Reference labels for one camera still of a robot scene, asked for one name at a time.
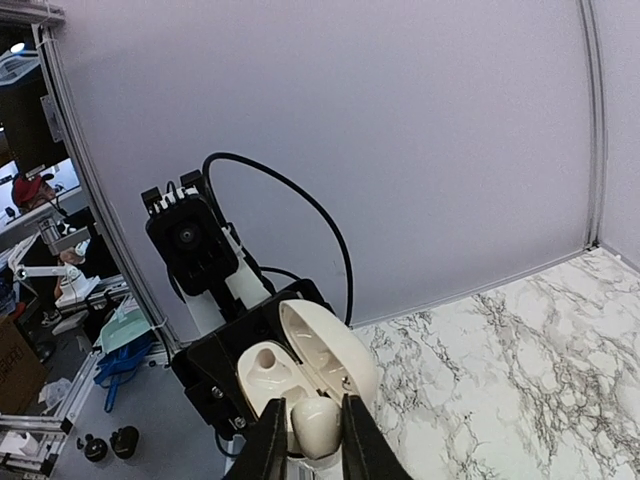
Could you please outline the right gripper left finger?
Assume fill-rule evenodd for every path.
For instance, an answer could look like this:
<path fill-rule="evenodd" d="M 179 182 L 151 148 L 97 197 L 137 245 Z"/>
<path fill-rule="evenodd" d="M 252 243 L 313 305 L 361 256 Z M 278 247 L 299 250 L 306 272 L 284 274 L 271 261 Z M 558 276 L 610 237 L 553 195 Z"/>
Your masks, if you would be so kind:
<path fill-rule="evenodd" d="M 225 480 L 282 480 L 287 478 L 286 401 L 271 399 L 251 431 Z"/>

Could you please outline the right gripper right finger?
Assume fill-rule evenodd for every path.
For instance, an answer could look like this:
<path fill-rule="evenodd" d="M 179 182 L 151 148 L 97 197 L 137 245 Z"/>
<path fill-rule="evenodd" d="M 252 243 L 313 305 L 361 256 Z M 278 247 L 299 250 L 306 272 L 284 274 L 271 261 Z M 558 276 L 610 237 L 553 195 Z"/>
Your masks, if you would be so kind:
<path fill-rule="evenodd" d="M 343 396 L 341 423 L 344 479 L 411 479 L 359 396 Z"/>

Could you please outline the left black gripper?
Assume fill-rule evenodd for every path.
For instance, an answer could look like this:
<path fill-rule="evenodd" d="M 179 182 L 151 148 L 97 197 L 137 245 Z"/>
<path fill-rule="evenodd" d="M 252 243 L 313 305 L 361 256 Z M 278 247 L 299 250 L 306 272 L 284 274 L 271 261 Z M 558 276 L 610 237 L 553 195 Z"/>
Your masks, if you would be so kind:
<path fill-rule="evenodd" d="M 237 377 L 241 355 L 260 342 L 273 341 L 294 360 L 300 359 L 286 339 L 278 312 L 282 301 L 298 298 L 331 307 L 312 280 L 297 280 L 174 356 L 171 368 L 184 394 L 204 422 L 223 439 L 246 434 L 259 418 Z"/>

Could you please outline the white earbud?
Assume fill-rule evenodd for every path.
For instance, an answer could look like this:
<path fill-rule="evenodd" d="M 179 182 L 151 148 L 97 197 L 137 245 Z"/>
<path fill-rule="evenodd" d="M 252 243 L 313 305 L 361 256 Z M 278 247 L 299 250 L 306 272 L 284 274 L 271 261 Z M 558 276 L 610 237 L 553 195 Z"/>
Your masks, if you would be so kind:
<path fill-rule="evenodd" d="M 341 408 L 331 398 L 300 400 L 291 410 L 291 425 L 302 454 L 310 460 L 333 455 L 342 437 Z"/>

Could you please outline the white earbud charging case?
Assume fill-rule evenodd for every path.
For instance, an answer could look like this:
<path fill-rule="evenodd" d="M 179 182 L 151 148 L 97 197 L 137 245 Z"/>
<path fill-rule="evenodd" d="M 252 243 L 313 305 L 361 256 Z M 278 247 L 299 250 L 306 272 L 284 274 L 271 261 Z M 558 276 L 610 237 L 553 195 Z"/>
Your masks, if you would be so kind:
<path fill-rule="evenodd" d="M 333 455 L 310 460 L 298 445 L 291 410 L 306 398 L 324 396 L 341 408 L 344 395 L 357 395 L 370 408 L 377 395 L 379 375 L 368 347 L 333 313 L 317 303 L 292 299 L 278 306 L 279 319 L 298 361 L 273 341 L 247 349 L 237 363 L 237 377 L 251 409 L 262 414 L 271 399 L 286 401 L 286 429 L 291 457 L 318 465 Z"/>

